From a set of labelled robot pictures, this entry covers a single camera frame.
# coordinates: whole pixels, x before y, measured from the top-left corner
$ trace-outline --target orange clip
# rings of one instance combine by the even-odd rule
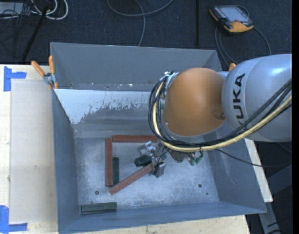
[[[31,61],[31,65],[36,69],[38,74],[40,74],[42,77],[48,77],[50,74],[46,74],[43,69],[39,66],[39,64],[36,61]],[[49,67],[50,67],[50,73],[52,77],[49,77],[52,79],[54,82],[54,88],[58,88],[58,82],[55,80],[54,73],[55,73],[55,67],[54,67],[54,62],[53,62],[53,57],[49,56]]]
[[[54,74],[56,69],[54,67],[53,56],[49,56],[49,66],[50,66],[50,73]],[[58,82],[54,83],[54,88],[58,88]]]
[[[230,66],[229,66],[229,68],[228,68],[228,71],[231,71],[235,67],[236,67],[236,64],[231,63]]]

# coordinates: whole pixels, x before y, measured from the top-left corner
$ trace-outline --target dark green block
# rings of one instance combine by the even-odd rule
[[[114,212],[117,210],[117,202],[86,204],[80,206],[81,214]]]
[[[112,184],[119,183],[119,158],[113,157],[112,158]]]

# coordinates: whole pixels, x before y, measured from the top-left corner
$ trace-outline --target gray bin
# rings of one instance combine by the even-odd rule
[[[216,51],[52,42],[51,55],[59,84],[52,101],[61,234],[266,212],[253,167],[217,151],[194,166],[168,156],[163,176],[145,175],[114,195],[105,186],[105,138],[153,135],[147,98],[155,83],[165,71],[221,71]],[[120,180],[139,169],[133,160],[140,145],[113,144]],[[224,151],[251,161],[243,140]],[[117,211],[80,214],[81,205],[107,202]]]

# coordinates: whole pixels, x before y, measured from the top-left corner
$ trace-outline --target yellow cable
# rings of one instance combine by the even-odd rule
[[[162,86],[163,86],[163,82],[159,85],[156,95],[155,97],[158,96]],[[174,145],[171,145],[167,142],[161,141],[165,146],[167,146],[168,148],[175,150],[175,151],[179,151],[179,152],[198,152],[198,151],[209,151],[209,150],[213,150],[216,148],[222,148],[224,146],[230,145],[232,143],[235,143],[237,141],[239,141],[242,138],[245,138],[246,136],[252,134],[253,132],[257,131],[258,129],[260,129],[262,126],[264,126],[266,123],[268,123],[269,121],[271,121],[274,117],[276,117],[289,103],[291,102],[291,95],[276,109],[274,110],[272,113],[270,113],[267,117],[265,117],[263,120],[261,120],[260,122],[258,122],[256,125],[254,125],[253,127],[251,127],[250,129],[248,129],[247,131],[243,132],[242,134],[229,139],[227,141],[223,141],[221,143],[212,145],[212,146],[204,146],[204,147],[177,147]],[[154,129],[156,131],[156,133],[161,136],[161,133],[159,132],[158,129],[158,125],[157,125],[157,117],[156,117],[156,111],[157,111],[157,101],[155,101],[154,105],[153,105],[153,112],[152,112],[152,117],[153,117],[153,125],[154,125]]]

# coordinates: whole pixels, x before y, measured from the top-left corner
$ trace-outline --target dark floor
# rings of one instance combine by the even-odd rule
[[[1,1],[32,4],[30,0]],[[38,8],[48,4],[46,0],[33,1]],[[50,42],[215,49],[224,70],[228,69],[231,62],[292,52],[292,0],[173,0],[166,8],[145,17],[123,16],[110,6],[124,14],[140,14],[162,8],[171,0],[66,1],[67,17],[61,20],[46,18],[31,45],[31,36],[41,16],[26,13],[8,19],[0,14],[0,63],[28,64],[36,60],[39,64],[47,65]],[[64,1],[57,0],[57,3],[57,10],[49,17],[64,16]],[[217,23],[208,8],[230,4],[246,8],[255,28],[240,35],[221,32],[222,47],[226,52],[221,55],[215,40]],[[256,145],[263,165],[292,161],[291,142]],[[266,177],[271,177],[284,167],[265,168]],[[272,207],[281,232],[293,233],[291,186],[274,195]],[[258,215],[248,215],[247,222],[251,234],[263,233]]]

